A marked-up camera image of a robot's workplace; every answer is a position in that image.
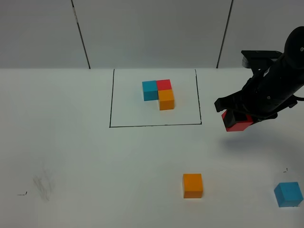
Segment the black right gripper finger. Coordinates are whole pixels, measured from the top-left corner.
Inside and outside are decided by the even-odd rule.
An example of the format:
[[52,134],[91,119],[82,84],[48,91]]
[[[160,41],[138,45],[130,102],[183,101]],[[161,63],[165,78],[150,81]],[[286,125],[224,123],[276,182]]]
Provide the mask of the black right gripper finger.
[[225,127],[232,127],[236,123],[247,120],[247,116],[243,113],[240,113],[240,112],[236,112],[236,111],[233,111],[233,110],[226,110],[225,113],[226,113],[226,115],[224,117]]
[[253,124],[256,124],[258,122],[262,122],[262,121],[265,121],[265,120],[270,120],[270,119],[276,119],[278,117],[278,114],[275,113],[271,116],[268,116],[268,117],[256,117],[256,116],[251,116],[252,118],[252,121],[253,121]]

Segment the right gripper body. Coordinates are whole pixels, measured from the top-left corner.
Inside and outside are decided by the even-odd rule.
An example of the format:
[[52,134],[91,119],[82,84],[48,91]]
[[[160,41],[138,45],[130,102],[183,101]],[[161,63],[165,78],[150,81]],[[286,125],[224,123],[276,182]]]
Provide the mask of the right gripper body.
[[268,117],[297,104],[297,70],[268,68],[258,70],[243,88],[215,101],[217,112],[233,110],[256,117]]

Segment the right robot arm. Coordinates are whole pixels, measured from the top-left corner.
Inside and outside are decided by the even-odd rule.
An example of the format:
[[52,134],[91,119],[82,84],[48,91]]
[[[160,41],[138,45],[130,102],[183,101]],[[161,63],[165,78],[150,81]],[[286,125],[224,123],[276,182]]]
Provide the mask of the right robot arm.
[[277,118],[278,112],[292,108],[302,97],[295,96],[304,85],[304,28],[288,36],[283,52],[243,50],[245,67],[253,72],[238,92],[215,101],[217,112],[225,111],[226,127],[242,120],[253,123]]

